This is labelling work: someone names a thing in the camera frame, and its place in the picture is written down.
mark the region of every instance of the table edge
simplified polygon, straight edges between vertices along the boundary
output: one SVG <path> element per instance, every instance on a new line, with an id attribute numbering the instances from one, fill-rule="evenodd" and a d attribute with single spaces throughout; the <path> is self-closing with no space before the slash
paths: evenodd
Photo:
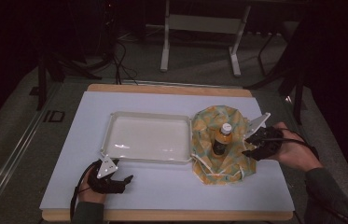
<path id="1" fill-rule="evenodd" d="M 215 87 L 182 87 L 182 86 L 163 86 L 163 85 L 136 86 L 136 85 L 90 84 L 89 87 L 87 88 L 87 91 L 253 97 L 251 91 L 244 90 L 244 89 L 215 88 Z"/>
<path id="2" fill-rule="evenodd" d="M 68 221 L 69 209 L 45 209 L 46 221 Z M 285 221 L 293 217 L 292 211 L 204 211 L 204 210 L 104 210 L 104 220 L 109 221 Z"/>

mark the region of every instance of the metal stand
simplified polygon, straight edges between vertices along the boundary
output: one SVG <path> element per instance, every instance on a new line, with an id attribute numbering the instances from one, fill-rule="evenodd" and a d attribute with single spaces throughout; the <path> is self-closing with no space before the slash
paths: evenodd
<path id="1" fill-rule="evenodd" d="M 229 54 L 233 74 L 236 77 L 239 77 L 241 75 L 241 71 L 238 64 L 237 51 L 240 45 L 241 37 L 244 33 L 244 27 L 249 16 L 250 8 L 250 6 L 245 7 L 243 16 L 240 20 L 175 15 L 170 14 L 170 0 L 165 0 L 164 46 L 161 56 L 161 72 L 168 71 L 170 53 L 169 32 L 170 29 L 175 29 L 236 35 L 234 44 L 232 47 L 229 47 Z"/>

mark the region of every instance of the bottle cap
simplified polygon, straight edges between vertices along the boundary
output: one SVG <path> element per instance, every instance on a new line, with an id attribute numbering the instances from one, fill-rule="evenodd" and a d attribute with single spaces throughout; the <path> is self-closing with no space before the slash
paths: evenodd
<path id="1" fill-rule="evenodd" d="M 229 123 L 224 123 L 220 130 L 224 134 L 229 134 L 231 133 L 231 125 Z"/>

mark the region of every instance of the sleeve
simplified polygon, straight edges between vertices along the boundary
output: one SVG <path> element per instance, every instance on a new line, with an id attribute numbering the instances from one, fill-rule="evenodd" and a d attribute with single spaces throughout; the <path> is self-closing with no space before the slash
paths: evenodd
<path id="1" fill-rule="evenodd" d="M 73 224 L 104 223 L 104 205 L 101 203 L 80 202 L 72 218 Z"/>
<path id="2" fill-rule="evenodd" d="M 325 168 L 315 168 L 305 179 L 309 194 L 305 223 L 345 223 L 338 216 L 348 217 L 348 197 L 333 176 Z"/>

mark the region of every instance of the hand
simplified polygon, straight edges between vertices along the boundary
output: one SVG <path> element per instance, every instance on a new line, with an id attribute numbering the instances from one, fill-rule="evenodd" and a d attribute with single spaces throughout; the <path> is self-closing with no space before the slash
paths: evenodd
<path id="1" fill-rule="evenodd" d="M 287 129 L 283 122 L 273 126 L 277 129 Z M 298 135 L 288 130 L 282 130 L 284 138 L 303 141 Z M 309 148 L 298 143 L 283 142 L 278 152 L 268 159 L 279 161 L 280 163 L 294 169 L 307 172 L 314 168 L 323 167 L 320 161 L 314 156 Z"/>
<path id="2" fill-rule="evenodd" d="M 84 175 L 83 182 L 80 185 L 78 200 L 80 202 L 88 202 L 88 203 L 104 203 L 106 200 L 106 194 L 101 194 L 93 191 L 90 188 L 90 185 L 87 183 L 89 180 L 89 175 L 92 168 Z"/>

